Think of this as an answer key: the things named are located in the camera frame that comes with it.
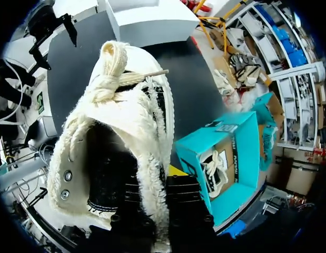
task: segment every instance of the metal rod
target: metal rod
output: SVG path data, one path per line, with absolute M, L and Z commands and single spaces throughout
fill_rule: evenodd
M 145 74 L 145 77 L 148 76 L 157 76 L 157 75 L 164 75 L 164 74 L 168 74 L 169 70 L 161 70 L 161 71 L 157 71 L 157 72 L 153 72 L 153 73 L 149 73 L 149 74 Z
M 15 190 L 18 189 L 19 187 L 24 186 L 25 184 L 28 184 L 29 182 L 31 182 L 31 181 L 33 181 L 33 180 L 39 178 L 39 177 L 42 177 L 43 175 L 45 175 L 45 173 L 42 173 L 42 174 L 40 174 L 40 175 L 37 175 L 37 176 L 35 176 L 35 177 L 33 177 L 33 178 L 30 178 L 30 179 L 28 179 L 28 180 L 25 180 L 23 183 L 19 184 L 18 186 L 14 187 L 14 188 L 10 188 L 10 189 L 8 189 L 7 191 L 3 191 L 3 192 L 2 192 L 2 195 L 4 195 L 4 194 L 8 194 L 8 193 L 10 193 L 10 192 L 12 192 L 12 191 L 15 191 Z
M 37 157 L 34 161 L 23 164 L 18 169 L 3 174 L 0 176 L 0 191 L 5 191 L 8 186 L 11 186 L 15 182 L 44 166 L 46 166 L 45 162 L 40 157 Z
M 197 13 L 205 2 L 206 2 L 206 0 L 201 0 L 200 3 L 198 3 L 198 6 L 195 8 L 195 10 L 193 12 Z

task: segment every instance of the black table surface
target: black table surface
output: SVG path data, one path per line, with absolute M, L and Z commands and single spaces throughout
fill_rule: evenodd
M 75 24 L 77 47 L 66 31 L 53 38 L 48 52 L 48 95 L 58 135 L 62 124 L 88 85 L 102 44 L 115 40 L 106 12 Z M 218 118 L 225 110 L 213 76 L 191 38 L 185 42 L 144 47 L 168 69 L 174 101 L 175 135 L 178 140 Z M 171 164 L 181 169 L 175 151 Z

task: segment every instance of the wall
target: wall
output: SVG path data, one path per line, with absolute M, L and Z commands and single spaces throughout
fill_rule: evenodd
M 212 11 L 210 13 L 210 16 L 215 16 L 216 13 L 218 13 L 221 10 L 221 8 L 224 7 L 224 5 L 227 4 L 228 2 L 236 2 L 236 3 L 238 3 L 240 1 L 236 1 L 236 0 L 207 0 L 205 2 L 205 5 L 207 3 L 210 3 L 210 4 L 213 5 Z

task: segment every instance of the shoe box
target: shoe box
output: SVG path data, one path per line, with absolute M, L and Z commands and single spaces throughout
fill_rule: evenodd
M 283 108 L 274 93 L 266 93 L 256 99 L 251 111 L 256 112 L 259 125 L 260 170 L 267 171 L 273 160 L 273 148 L 280 138 Z
M 216 226 L 234 214 L 258 186 L 260 145 L 255 112 L 226 113 L 175 143 L 183 171 L 197 178 L 201 196 Z M 201 156 L 225 152 L 229 181 L 210 198 Z

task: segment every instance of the blue storage bin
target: blue storage bin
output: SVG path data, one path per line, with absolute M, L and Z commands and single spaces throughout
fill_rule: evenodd
M 232 138 L 234 183 L 212 199 L 201 166 L 201 155 L 218 143 Z M 260 167 L 259 129 L 255 112 L 226 113 L 205 127 L 175 143 L 177 155 L 187 174 L 195 175 L 200 194 L 216 226 L 234 214 L 258 187 Z
M 290 40 L 284 40 L 284 41 L 282 41 L 282 45 L 284 46 L 284 49 L 287 52 L 287 54 L 291 54 L 294 51 L 296 51 L 295 45 L 293 43 L 291 43 Z
M 289 35 L 285 29 L 279 29 L 276 25 L 273 25 L 272 28 L 279 40 L 284 41 L 289 39 Z
M 305 58 L 302 49 L 296 50 L 288 56 L 293 67 L 302 66 L 308 63 L 307 58 Z
M 271 26 L 275 25 L 271 15 L 269 15 L 261 5 L 255 5 L 255 8 L 261 13 L 261 15 L 268 21 Z
M 238 236 L 245 228 L 246 228 L 245 222 L 243 222 L 242 220 L 237 220 L 221 234 L 223 235 L 225 233 L 229 233 L 231 237 L 235 239 L 236 236 Z

